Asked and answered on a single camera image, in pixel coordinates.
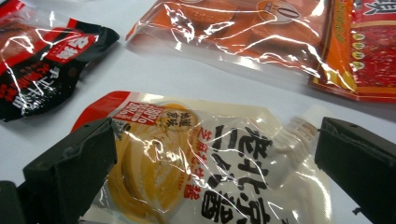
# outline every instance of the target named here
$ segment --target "red label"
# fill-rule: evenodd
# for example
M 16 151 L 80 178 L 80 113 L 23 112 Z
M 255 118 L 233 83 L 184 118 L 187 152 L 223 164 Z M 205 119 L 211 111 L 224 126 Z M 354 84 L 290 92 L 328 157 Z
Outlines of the red label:
M 95 43 L 96 35 L 81 35 L 72 37 L 55 45 L 46 58 L 57 63 L 68 63 Z
M 114 116 L 114 119 L 123 119 L 135 123 L 154 125 L 155 120 L 162 112 L 162 106 L 130 102 L 116 116 Z

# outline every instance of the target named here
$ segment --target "white surface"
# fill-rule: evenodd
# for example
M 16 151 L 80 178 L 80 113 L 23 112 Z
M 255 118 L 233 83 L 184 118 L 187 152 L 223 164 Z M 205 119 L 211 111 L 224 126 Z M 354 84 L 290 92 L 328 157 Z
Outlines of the white surface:
M 85 71 L 73 97 L 63 105 L 36 118 L 0 124 L 0 180 L 11 180 L 17 185 L 22 183 L 22 168 L 68 135 L 82 110 L 111 91 L 141 91 L 260 105 L 268 107 L 284 124 L 293 116 L 303 114 L 311 105 L 323 105 L 334 113 L 335 118 L 356 123 L 396 143 L 396 104 L 353 102 L 305 85 L 266 82 L 264 78 L 257 78 L 257 73 L 235 75 L 177 57 L 173 50 L 146 53 L 129 50 L 124 38 L 154 0 L 26 2 L 110 27 L 120 34 L 120 41 L 103 60 Z M 332 184 L 332 202 L 334 223 L 370 223 L 364 216 L 352 213 L 357 205 L 335 184 Z

